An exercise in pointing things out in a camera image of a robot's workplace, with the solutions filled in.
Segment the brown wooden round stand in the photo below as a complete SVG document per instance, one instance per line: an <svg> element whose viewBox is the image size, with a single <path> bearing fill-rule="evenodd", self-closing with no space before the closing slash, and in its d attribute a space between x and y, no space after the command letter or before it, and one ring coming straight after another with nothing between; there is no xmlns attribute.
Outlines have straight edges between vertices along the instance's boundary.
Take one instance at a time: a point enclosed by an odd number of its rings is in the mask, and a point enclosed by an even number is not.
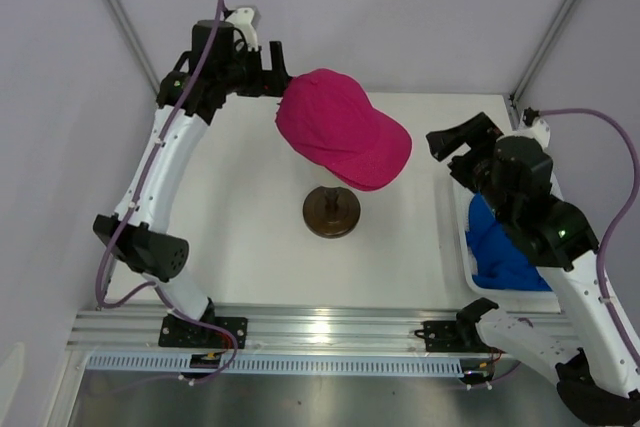
<svg viewBox="0 0 640 427"><path fill-rule="evenodd" d="M303 220L315 235L335 239L344 237L357 226L361 205L357 196L343 187L317 187L305 198Z"/></svg>

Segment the blue cap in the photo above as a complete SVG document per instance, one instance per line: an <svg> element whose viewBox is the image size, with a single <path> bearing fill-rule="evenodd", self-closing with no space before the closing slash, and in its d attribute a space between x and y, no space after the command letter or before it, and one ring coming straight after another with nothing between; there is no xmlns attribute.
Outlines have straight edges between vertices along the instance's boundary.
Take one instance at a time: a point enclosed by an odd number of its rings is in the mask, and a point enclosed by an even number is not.
<svg viewBox="0 0 640 427"><path fill-rule="evenodd" d="M551 288L506 235L485 200L475 194L467 211L465 238L476 261L473 282L490 290L550 292Z"/></svg>

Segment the magenta baseball cap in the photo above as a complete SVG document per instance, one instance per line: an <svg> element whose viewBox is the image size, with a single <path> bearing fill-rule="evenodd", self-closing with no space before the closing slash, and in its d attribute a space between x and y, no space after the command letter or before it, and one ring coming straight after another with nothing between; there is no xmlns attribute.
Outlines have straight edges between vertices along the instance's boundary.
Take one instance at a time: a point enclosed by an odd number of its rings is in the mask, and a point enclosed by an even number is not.
<svg viewBox="0 0 640 427"><path fill-rule="evenodd" d="M370 192L393 182L406 163L406 159L385 161L366 157L325 165L324 168L347 186Z"/></svg>

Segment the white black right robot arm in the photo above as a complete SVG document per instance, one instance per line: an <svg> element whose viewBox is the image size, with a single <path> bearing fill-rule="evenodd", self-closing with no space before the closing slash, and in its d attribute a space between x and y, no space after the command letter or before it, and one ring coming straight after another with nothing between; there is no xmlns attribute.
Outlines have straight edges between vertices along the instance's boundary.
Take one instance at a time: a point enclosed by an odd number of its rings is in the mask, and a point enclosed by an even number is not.
<svg viewBox="0 0 640 427"><path fill-rule="evenodd" d="M639 420L639 337L613 299L598 240L582 211L553 195L550 133L540 117L507 135L484 113L427 134L451 177L483 197L514 246L536 267L571 322L569 349L481 297L456 315L464 349L512 355L552 383L568 410L591 426Z"/></svg>

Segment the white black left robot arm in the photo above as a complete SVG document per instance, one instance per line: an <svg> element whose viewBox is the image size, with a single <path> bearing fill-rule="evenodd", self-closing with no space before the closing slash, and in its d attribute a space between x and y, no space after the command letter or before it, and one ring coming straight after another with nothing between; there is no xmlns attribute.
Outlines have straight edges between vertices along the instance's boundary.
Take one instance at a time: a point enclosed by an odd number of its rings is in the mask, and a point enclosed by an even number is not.
<svg viewBox="0 0 640 427"><path fill-rule="evenodd" d="M198 348L216 335L207 317L212 302L186 270L189 244L169 234L170 215L191 155L228 96L280 97L291 79L278 41L270 42L271 66L264 68L255 16L254 9L240 7L193 26L190 49L160 83L151 134L131 183L114 212L93 223L105 246L95 283L98 304L120 305L106 299L107 265L117 260L184 320L181 335Z"/></svg>

